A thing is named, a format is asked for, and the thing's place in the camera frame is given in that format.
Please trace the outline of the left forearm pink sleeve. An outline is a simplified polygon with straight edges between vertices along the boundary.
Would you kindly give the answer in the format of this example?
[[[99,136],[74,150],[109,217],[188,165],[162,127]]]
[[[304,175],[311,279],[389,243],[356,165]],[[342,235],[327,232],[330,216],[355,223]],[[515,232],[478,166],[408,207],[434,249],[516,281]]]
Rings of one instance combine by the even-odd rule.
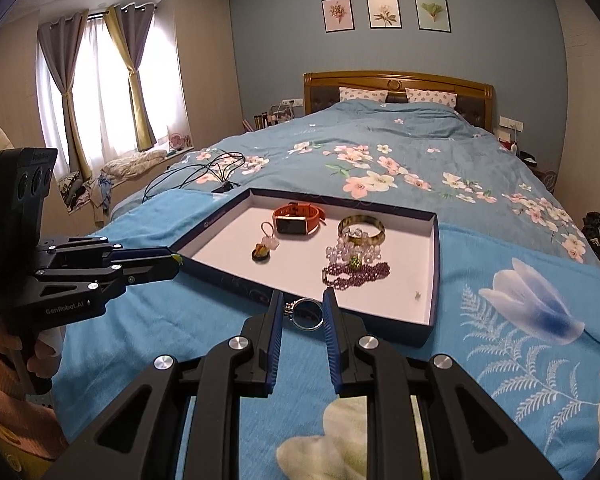
[[[44,460],[56,460],[67,446],[55,412],[27,401],[17,373],[1,359],[0,440]]]

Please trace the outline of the left hand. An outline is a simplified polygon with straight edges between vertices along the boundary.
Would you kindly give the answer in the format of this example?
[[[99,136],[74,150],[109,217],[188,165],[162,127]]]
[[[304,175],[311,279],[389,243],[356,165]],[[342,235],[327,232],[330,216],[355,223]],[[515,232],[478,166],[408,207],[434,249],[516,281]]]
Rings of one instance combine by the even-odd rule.
[[[66,336],[65,326],[43,330],[33,346],[33,354],[27,360],[27,370],[39,378],[52,378],[59,370],[61,352]],[[19,337],[10,334],[0,321],[0,355],[12,363],[12,352],[22,350]]]

